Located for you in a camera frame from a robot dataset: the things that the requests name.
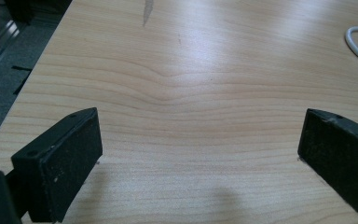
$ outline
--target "desk surface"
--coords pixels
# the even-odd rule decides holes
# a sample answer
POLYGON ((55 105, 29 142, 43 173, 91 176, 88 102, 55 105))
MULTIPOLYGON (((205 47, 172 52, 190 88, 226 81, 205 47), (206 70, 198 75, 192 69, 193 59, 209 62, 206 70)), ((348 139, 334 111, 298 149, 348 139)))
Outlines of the desk surface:
POLYGON ((349 0, 74 0, 0 129, 0 169, 96 106, 103 156, 64 223, 358 223, 296 154, 307 108, 358 122, 354 25, 349 0))

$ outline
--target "wooden desk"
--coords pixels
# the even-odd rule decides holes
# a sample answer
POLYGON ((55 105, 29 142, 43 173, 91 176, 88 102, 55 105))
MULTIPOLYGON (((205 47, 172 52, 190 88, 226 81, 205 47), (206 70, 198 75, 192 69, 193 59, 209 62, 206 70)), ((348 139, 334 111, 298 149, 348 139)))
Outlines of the wooden desk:
POLYGON ((143 27, 144 9, 72 3, 0 129, 0 169, 96 106, 103 156, 64 223, 358 223, 296 153, 308 107, 358 122, 358 1, 156 0, 143 27))

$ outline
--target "black object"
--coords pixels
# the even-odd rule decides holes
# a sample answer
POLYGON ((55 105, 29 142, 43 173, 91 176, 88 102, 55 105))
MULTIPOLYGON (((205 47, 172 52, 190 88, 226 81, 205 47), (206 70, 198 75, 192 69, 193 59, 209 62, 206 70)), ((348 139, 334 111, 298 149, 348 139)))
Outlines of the black object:
POLYGON ((34 13, 29 0, 5 0, 5 3, 13 21, 30 24, 34 13))
POLYGON ((62 222, 102 153, 96 108, 60 120, 11 157, 13 171, 0 172, 0 223, 21 223, 26 211, 34 222, 62 222))
POLYGON ((19 70, 19 71, 28 71, 27 77, 22 81, 20 86, 13 92, 13 95, 18 95, 20 93, 20 91, 22 90, 22 87, 25 85, 25 82, 27 81, 28 77, 31 75, 33 69, 32 68, 24 68, 24 67, 20 67, 20 66, 16 66, 16 65, 11 66, 11 68, 19 70))
POLYGON ((298 155, 358 212, 358 124, 309 109, 298 155))
POLYGON ((49 2, 59 13, 63 15, 66 9, 71 5, 72 0, 50 0, 49 2))

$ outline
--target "floor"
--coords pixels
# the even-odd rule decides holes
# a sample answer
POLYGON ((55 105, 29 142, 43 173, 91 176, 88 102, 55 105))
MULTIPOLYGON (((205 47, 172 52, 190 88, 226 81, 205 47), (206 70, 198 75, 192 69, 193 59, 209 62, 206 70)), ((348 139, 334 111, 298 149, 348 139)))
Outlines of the floor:
POLYGON ((46 6, 33 5, 33 11, 30 24, 14 22, 5 3, 0 2, 0 125, 62 17, 46 6))

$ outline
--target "gray carpet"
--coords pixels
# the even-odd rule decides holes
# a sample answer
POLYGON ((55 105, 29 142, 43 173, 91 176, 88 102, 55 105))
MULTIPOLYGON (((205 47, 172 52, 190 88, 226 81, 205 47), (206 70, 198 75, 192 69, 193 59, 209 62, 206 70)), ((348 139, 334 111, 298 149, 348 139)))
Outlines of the gray carpet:
POLYGON ((0 125, 17 97, 13 92, 29 74, 28 71, 13 69, 12 66, 34 68, 57 24, 57 21, 36 18, 5 50, 0 62, 0 125))

